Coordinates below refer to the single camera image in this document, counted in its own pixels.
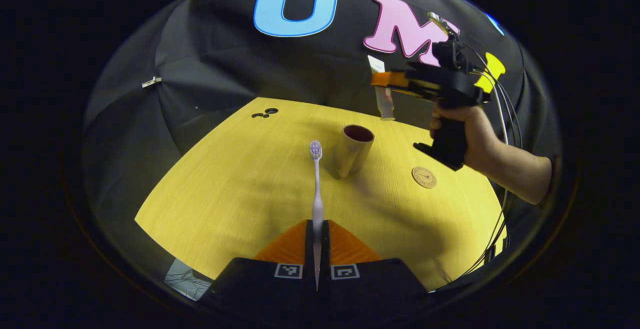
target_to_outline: wooden table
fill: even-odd
[[[279,111],[252,117],[267,108]],[[339,179],[332,152],[347,124],[370,129],[375,141],[362,170]],[[256,98],[215,127],[165,174],[135,221],[173,256],[215,279],[231,259],[253,258],[311,219],[313,140],[324,152],[324,219],[382,258],[401,258],[428,290],[459,277],[483,253],[498,198],[482,174],[466,166],[454,172],[414,149],[414,142],[432,144],[427,130],[281,99]],[[414,167],[433,172],[437,185],[416,183]]]

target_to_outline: black fabric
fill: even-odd
[[[542,155],[559,147],[547,85],[505,28],[503,36],[464,0],[402,1],[421,24],[428,21],[428,12],[436,12],[460,28],[461,39],[481,55],[488,51],[502,61],[506,73],[500,81],[516,106],[525,150]],[[255,3],[169,3],[115,52],[94,86],[82,151],[89,201],[107,237],[149,274],[162,274],[170,255],[133,218],[162,176],[224,119],[256,97],[378,116],[367,55],[383,60],[387,69],[402,69],[426,50],[406,58],[397,33],[394,53],[366,48],[363,40],[374,33],[380,10],[373,0],[338,0],[332,24],[305,37],[259,32]],[[306,19],[313,3],[286,0],[285,16]],[[473,53],[466,54],[474,65],[482,65]],[[153,76],[162,82],[143,89]],[[494,92],[484,110],[502,138],[496,101]],[[429,127],[430,103],[395,94],[394,102],[398,121]],[[493,187],[502,199],[502,188]],[[512,206],[507,232],[526,233],[538,213],[519,199]]]

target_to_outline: round wooden coaster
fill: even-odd
[[[427,168],[417,166],[411,170],[411,175],[416,183],[425,188],[433,188],[436,186],[436,176]]]

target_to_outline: blue letter u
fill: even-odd
[[[285,0],[256,0],[253,24],[272,37],[304,37],[325,30],[336,15],[338,0],[315,0],[313,13],[304,20],[288,20],[283,15]]]

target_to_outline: hole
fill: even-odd
[[[371,142],[373,140],[373,133],[359,125],[348,125],[344,128],[344,133],[347,137],[357,141],[357,142]]]

